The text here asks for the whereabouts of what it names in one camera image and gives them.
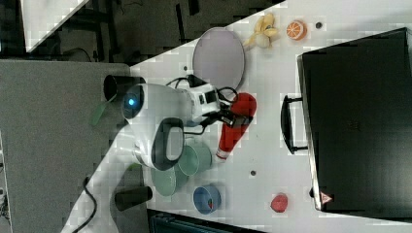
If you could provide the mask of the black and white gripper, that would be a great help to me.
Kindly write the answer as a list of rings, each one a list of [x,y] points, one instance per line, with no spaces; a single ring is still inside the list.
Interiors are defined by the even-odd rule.
[[[191,98],[191,121],[199,124],[210,114],[221,110],[221,101],[218,90],[210,83],[206,83],[195,75],[188,75],[189,88],[187,92]],[[249,125],[253,118],[251,116],[238,115],[232,111],[224,110],[220,113],[220,121],[230,128]]]

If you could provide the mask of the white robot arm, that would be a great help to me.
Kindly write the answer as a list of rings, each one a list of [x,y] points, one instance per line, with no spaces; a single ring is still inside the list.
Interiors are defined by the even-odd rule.
[[[119,233],[110,201],[127,168],[135,163],[157,171],[174,167],[183,154],[187,127],[220,121],[239,128],[252,121],[230,109],[240,102],[238,93],[228,100],[219,88],[194,75],[185,80],[187,88],[137,83],[125,92],[121,110],[127,125],[84,179],[84,190],[60,233]]]

